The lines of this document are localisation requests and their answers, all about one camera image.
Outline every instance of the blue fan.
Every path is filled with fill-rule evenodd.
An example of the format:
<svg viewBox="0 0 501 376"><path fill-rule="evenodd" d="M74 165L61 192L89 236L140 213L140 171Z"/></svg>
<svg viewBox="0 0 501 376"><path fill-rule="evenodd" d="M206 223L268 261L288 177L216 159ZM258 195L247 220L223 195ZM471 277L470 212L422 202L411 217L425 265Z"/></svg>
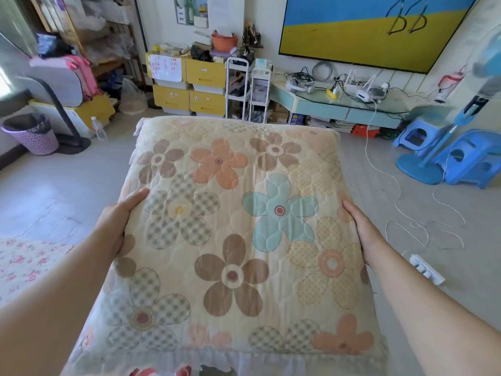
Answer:
<svg viewBox="0 0 501 376"><path fill-rule="evenodd" d="M463 82L467 83L476 95L455 117L454 124L448 132L426 157L404 154L397 159L397 167L408 176L427 184L442 182L442 167L433 163L438 151L458 127L471 123L490 100L501 95L498 94L501 91L501 25L490 31L473 50L468 60L467 76Z"/></svg>

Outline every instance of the person's left hand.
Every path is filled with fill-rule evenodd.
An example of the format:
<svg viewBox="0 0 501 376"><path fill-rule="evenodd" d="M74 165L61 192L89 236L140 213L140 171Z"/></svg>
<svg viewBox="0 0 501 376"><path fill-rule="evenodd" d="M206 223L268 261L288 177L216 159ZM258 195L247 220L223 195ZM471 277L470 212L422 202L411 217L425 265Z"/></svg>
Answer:
<svg viewBox="0 0 501 376"><path fill-rule="evenodd" d="M106 239L112 246L110 250L115 256L122 248L124 240L124 229L129 221L130 211L144 200L149 189L146 187L136 190L123 201L104 208L101 216L97 220L94 233Z"/></svg>

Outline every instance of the forearm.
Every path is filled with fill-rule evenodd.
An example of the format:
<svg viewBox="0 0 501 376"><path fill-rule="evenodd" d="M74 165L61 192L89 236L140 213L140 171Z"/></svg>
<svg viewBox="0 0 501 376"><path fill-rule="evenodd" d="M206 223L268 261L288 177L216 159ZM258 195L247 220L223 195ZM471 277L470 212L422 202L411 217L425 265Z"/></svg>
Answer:
<svg viewBox="0 0 501 376"><path fill-rule="evenodd" d="M386 243L371 265L428 376L501 374L501 334L463 308Z"/></svg>
<svg viewBox="0 0 501 376"><path fill-rule="evenodd" d="M59 374L104 282L112 243L93 233L56 269L5 306L0 357L5 374Z"/></svg>

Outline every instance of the person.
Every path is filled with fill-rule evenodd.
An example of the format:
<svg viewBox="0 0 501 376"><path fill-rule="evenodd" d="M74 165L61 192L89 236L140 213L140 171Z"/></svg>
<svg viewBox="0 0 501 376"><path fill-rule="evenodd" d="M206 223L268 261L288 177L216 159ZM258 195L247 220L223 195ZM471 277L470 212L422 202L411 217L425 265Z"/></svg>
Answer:
<svg viewBox="0 0 501 376"><path fill-rule="evenodd" d="M0 310L0 364L8 375L54 376L63 369L121 248L141 189L104 209L84 242L16 300ZM424 373L500 375L501 333L471 314L410 265L355 205L364 259L376 273Z"/></svg>

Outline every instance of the purple trash can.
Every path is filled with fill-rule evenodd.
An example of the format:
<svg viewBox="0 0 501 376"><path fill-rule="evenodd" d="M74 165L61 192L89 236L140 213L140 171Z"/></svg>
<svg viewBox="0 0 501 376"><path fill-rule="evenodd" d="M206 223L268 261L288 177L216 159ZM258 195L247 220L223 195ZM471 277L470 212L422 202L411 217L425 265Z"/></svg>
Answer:
<svg viewBox="0 0 501 376"><path fill-rule="evenodd" d="M59 148L51 122L41 113L28 113L5 119L2 130L36 155L51 154Z"/></svg>

